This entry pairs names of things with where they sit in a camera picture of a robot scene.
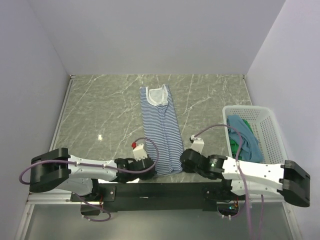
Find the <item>white wall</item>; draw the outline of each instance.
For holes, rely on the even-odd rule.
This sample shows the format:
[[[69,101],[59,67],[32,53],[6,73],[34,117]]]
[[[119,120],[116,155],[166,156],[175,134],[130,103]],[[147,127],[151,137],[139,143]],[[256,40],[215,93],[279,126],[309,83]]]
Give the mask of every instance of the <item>white wall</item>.
[[[69,74],[246,74],[284,0],[29,0]]]
[[[247,74],[255,105],[270,107],[286,151],[311,175],[311,207],[297,208],[305,240],[319,239],[320,1],[286,0]]]
[[[18,176],[49,150],[68,76],[27,1],[1,2],[0,33],[0,233],[11,240],[29,192]]]

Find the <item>blue cloth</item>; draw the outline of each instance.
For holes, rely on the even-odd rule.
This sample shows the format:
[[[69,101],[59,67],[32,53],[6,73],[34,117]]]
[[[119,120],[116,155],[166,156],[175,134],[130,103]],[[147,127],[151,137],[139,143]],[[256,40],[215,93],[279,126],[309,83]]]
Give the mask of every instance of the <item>blue cloth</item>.
[[[242,137],[243,143],[241,146],[240,156],[243,161],[252,163],[261,163],[264,157],[259,148],[259,141],[255,135],[250,131],[245,122],[238,115],[229,115],[227,124],[237,129]],[[236,131],[228,128],[229,138],[234,140],[237,144],[240,143],[240,139]]]
[[[158,176],[182,171],[180,156],[184,151],[174,103],[168,85],[157,89],[140,88],[140,107],[144,136],[156,144],[159,160],[155,165]],[[155,161],[155,147],[146,141],[147,153]]]

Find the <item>white plastic basket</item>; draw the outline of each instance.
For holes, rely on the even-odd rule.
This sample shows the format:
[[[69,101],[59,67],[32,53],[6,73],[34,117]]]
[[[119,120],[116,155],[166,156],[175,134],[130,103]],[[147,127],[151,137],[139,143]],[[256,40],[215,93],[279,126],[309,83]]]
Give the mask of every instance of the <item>white plastic basket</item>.
[[[254,136],[259,141],[259,148],[265,164],[283,164],[287,160],[285,146],[281,139],[279,127],[274,113],[267,107],[232,105],[222,109],[224,124],[227,124],[229,115],[238,115],[247,120]],[[232,156],[228,129],[225,127],[225,136],[229,156]]]

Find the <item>striped garment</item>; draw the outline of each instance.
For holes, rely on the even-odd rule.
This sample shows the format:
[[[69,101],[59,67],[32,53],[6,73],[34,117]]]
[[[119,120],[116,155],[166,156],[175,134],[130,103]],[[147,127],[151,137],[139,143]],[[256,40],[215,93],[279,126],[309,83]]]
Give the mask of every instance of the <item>striped garment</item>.
[[[182,171],[180,155],[184,151],[174,103],[168,85],[157,89],[140,88],[140,106],[144,135],[156,144],[159,160],[155,166],[158,176]],[[155,147],[146,142],[147,153],[156,160]]]

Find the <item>gray marble surface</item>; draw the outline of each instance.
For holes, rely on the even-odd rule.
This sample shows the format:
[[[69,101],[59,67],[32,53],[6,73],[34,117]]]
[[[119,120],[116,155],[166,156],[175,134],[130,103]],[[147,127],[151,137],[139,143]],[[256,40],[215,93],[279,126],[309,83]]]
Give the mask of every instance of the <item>gray marble surface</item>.
[[[191,135],[223,123],[224,106],[251,105],[242,75],[76,75],[54,148],[69,148],[72,155],[101,161],[133,157],[132,142],[144,136],[139,88],[154,89],[162,84],[169,84],[185,149],[191,146]],[[205,142],[203,154],[228,155],[222,127],[208,130],[201,137]],[[148,182],[208,181],[182,172]]]

